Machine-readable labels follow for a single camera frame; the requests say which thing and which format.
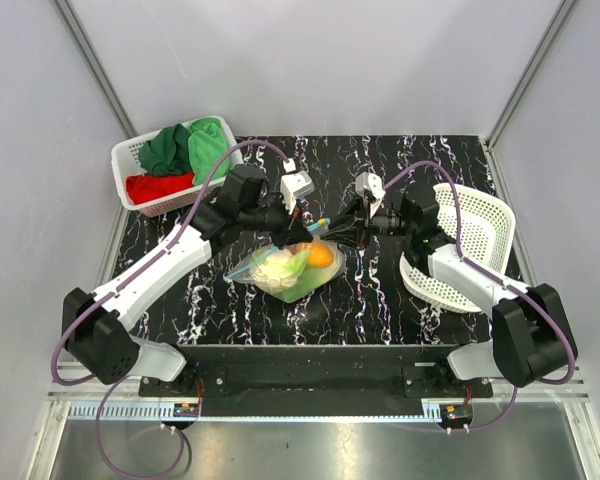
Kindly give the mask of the clear zip top bag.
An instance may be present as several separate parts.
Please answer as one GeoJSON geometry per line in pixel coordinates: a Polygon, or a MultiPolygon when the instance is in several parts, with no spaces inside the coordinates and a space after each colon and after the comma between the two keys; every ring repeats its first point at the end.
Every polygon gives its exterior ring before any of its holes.
{"type": "Polygon", "coordinates": [[[308,226],[313,240],[277,248],[263,246],[224,275],[224,280],[254,285],[285,303],[293,303],[342,275],[345,255],[333,242],[321,239],[330,220],[321,218],[308,226]]]}

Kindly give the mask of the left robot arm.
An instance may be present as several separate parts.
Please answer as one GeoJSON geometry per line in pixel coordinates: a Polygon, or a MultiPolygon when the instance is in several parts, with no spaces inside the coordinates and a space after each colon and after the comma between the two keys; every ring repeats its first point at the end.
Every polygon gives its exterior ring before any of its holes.
{"type": "Polygon", "coordinates": [[[146,376],[176,396],[195,386],[196,372],[167,343],[131,335],[141,315],[175,283],[236,242],[244,231],[267,233],[277,247],[309,242],[299,198],[311,193],[309,175],[291,169],[269,191],[255,166],[231,169],[223,184],[196,198],[187,216],[148,254],[108,283],[87,293],[70,291],[62,307],[60,348],[104,385],[146,376]]]}

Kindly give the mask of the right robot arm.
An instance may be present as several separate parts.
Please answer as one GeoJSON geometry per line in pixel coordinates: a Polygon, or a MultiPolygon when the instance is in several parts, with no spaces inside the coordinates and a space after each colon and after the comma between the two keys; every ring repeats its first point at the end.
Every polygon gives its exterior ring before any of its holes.
{"type": "Polygon", "coordinates": [[[439,225],[439,210],[431,186],[408,188],[399,208],[383,213],[373,212],[370,194],[361,193],[330,222],[324,238],[361,249],[376,235],[398,237],[410,267],[458,291],[488,317],[490,341],[452,350],[434,371],[443,395],[456,396],[480,377],[503,378],[519,388],[568,382],[577,347],[558,292],[548,284],[514,281],[463,254],[459,235],[439,225]]]}

